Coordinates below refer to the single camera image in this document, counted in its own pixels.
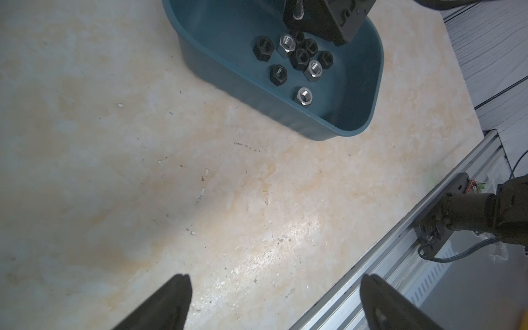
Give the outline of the silver hex nut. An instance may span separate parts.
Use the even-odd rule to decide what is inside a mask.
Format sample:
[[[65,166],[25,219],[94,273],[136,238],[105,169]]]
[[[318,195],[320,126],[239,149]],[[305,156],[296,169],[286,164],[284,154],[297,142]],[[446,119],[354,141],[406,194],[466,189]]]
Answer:
[[[282,57],[291,56],[296,50],[296,40],[290,34],[282,34],[279,39],[277,51]]]
[[[304,15],[305,15],[305,9],[303,5],[303,0],[296,0],[294,4],[294,9],[292,12],[292,16],[294,20],[300,21],[304,18]]]
[[[323,74],[323,66],[318,60],[311,60],[308,63],[304,74],[309,82],[318,81]]]
[[[294,101],[303,107],[309,107],[313,102],[313,93],[307,87],[300,87],[294,96]]]

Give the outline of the black hex nut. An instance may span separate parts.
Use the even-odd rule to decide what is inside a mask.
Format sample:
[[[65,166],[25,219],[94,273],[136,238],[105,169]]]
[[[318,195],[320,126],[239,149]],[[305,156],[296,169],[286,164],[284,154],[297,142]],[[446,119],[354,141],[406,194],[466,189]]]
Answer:
[[[318,62],[321,64],[323,70],[328,70],[334,64],[334,56],[330,51],[321,51],[318,55]]]
[[[268,62],[273,55],[275,50],[273,41],[266,36],[258,36],[254,47],[253,52],[257,60],[262,62]]]
[[[298,71],[305,71],[310,60],[309,52],[303,48],[296,49],[290,56],[291,66]]]
[[[302,31],[291,31],[291,36],[294,38],[296,44],[303,44],[305,40],[305,34]]]
[[[284,85],[288,79],[287,70],[282,65],[273,65],[269,74],[270,81],[276,86]]]
[[[318,53],[318,44],[312,38],[307,38],[302,43],[302,48],[307,51],[310,58],[313,58]]]

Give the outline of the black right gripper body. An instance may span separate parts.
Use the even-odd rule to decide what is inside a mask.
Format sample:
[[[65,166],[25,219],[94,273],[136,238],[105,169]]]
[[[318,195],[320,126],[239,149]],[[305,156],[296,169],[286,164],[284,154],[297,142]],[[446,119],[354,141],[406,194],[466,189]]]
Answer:
[[[375,0],[303,0],[304,18],[294,20],[296,0],[287,0],[283,22],[294,31],[307,32],[341,46],[353,40]]]

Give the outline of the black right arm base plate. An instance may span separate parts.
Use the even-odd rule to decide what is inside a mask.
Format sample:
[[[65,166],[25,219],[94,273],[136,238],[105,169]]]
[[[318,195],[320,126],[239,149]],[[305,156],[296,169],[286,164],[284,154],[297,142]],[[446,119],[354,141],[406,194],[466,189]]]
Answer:
[[[418,214],[412,224],[417,234],[419,254],[428,258],[437,257],[437,253],[447,243],[453,231],[448,229],[444,198],[465,194],[470,178],[467,173],[458,173],[451,179],[429,202],[425,209]]]

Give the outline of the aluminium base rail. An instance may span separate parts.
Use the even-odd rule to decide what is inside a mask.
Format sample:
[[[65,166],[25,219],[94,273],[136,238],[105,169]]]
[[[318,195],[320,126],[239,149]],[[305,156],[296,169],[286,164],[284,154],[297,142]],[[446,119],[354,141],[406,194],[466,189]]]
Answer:
[[[360,282],[365,274],[377,274],[391,285],[399,285],[402,272],[420,264],[418,236],[413,222],[440,193],[455,181],[459,173],[472,179],[483,170],[502,144],[497,130],[486,132],[484,139],[440,181],[393,229],[380,239],[292,329],[367,329],[360,301]]]

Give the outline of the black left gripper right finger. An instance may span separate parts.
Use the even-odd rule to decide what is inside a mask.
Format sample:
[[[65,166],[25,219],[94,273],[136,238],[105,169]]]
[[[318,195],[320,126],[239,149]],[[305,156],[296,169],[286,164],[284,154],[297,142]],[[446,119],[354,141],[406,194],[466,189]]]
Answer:
[[[376,274],[362,276],[360,300],[370,329],[441,329]]]

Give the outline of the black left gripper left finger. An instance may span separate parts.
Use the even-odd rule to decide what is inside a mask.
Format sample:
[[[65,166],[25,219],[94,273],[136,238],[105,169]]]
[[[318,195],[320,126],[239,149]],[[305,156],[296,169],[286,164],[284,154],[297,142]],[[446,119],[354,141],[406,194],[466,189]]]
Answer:
[[[176,274],[114,329],[183,329],[192,300],[188,274]]]

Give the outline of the teal plastic storage box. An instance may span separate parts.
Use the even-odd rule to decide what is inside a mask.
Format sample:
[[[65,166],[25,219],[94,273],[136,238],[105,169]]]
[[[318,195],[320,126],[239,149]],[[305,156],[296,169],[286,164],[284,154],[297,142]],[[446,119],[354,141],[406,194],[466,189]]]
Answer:
[[[268,62],[253,52],[258,36],[278,46],[280,36],[290,32],[283,22],[285,2],[165,1],[163,7],[185,63],[199,78],[309,139],[362,133],[374,115],[384,64],[373,22],[367,15],[353,40],[341,46],[314,37],[320,51],[333,54],[334,64],[309,82],[278,52]],[[284,85],[270,81],[273,65],[286,68]],[[309,107],[294,101],[300,87],[313,93]]]

